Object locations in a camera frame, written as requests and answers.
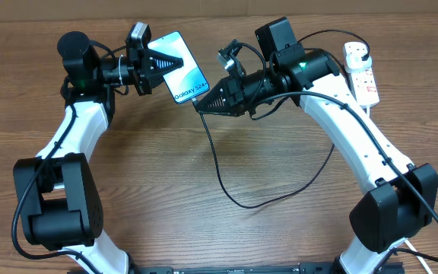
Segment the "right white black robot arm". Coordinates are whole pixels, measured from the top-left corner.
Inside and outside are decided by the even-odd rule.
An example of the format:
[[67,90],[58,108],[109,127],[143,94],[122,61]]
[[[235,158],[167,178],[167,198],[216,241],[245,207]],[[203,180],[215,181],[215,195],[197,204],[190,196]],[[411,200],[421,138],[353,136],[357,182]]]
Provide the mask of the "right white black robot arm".
[[381,133],[351,92],[346,70],[325,50],[304,49],[287,18],[258,28],[255,36],[262,68],[247,74],[237,58],[243,44],[233,40],[218,53],[227,77],[194,101],[195,110],[203,116],[254,116],[259,105],[278,108],[288,99],[301,107],[341,152],[363,195],[349,215],[349,248],[321,270],[402,272],[389,258],[437,220],[437,172],[414,164]]

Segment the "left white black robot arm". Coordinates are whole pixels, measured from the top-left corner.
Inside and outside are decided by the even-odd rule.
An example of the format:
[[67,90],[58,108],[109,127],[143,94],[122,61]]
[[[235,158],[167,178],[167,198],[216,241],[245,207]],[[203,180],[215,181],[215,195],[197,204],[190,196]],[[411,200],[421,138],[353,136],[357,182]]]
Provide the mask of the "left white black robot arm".
[[134,86],[146,95],[165,74],[183,66],[180,57],[148,47],[147,25],[136,24],[125,41],[125,55],[107,50],[84,33],[58,41],[66,76],[60,93],[65,117],[49,144],[13,168],[18,204],[11,236],[23,232],[46,258],[68,256],[88,273],[137,273],[131,256],[103,229],[103,206],[89,167],[90,157],[115,113],[116,95]]

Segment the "blue Galaxy smartphone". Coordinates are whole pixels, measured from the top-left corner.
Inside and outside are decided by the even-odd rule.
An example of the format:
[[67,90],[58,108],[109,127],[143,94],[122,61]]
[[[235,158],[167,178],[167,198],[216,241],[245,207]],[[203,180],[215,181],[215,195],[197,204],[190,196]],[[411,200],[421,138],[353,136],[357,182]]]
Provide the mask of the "blue Galaxy smartphone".
[[163,76],[177,104],[185,103],[209,91],[209,83],[179,31],[174,31],[151,41],[148,48],[182,59],[183,65],[180,68],[176,68]]

